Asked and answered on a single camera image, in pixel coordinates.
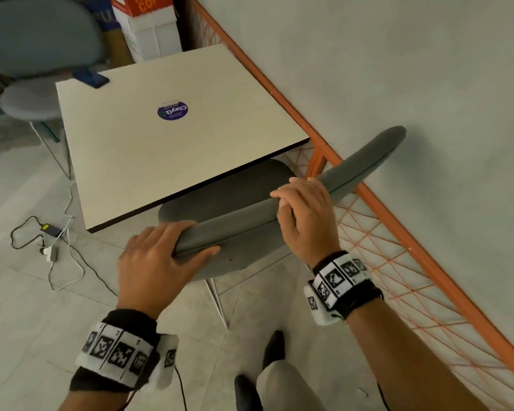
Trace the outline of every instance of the red box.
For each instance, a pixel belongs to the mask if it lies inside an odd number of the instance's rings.
[[[130,17],[137,17],[169,7],[173,5],[173,0],[111,0],[111,4]]]

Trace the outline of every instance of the smartphone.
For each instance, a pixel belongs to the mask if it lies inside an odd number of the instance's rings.
[[[83,82],[95,89],[101,88],[103,85],[106,85],[111,81],[106,76],[103,76],[89,68],[76,69],[72,72],[72,76],[80,82]]]

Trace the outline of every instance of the chair seat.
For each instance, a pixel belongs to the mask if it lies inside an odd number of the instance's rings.
[[[0,95],[0,107],[10,117],[22,121],[43,122],[61,118],[55,82],[70,77],[64,74],[15,81]]]
[[[161,222],[203,222],[270,198],[269,193],[295,176],[284,163],[270,159],[179,196],[160,207]]]

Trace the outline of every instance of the hand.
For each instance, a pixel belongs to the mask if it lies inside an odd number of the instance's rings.
[[[183,265],[172,257],[181,233],[195,221],[162,223],[132,236],[118,259],[117,309],[142,311],[153,319],[168,307],[220,247],[203,249]]]
[[[280,198],[277,217],[284,241],[311,268],[341,250],[333,204],[318,179],[290,178],[270,196]]]

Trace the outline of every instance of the curved chair back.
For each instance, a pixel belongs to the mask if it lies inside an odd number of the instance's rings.
[[[0,73],[29,78],[107,59],[96,19],[74,0],[0,0]]]
[[[405,138],[403,126],[391,127],[319,176],[332,200],[338,202],[381,165]],[[267,199],[226,215],[204,221],[185,231],[175,247],[183,259],[219,244],[221,252],[194,279],[207,279],[246,268],[284,245],[276,220],[278,199]]]

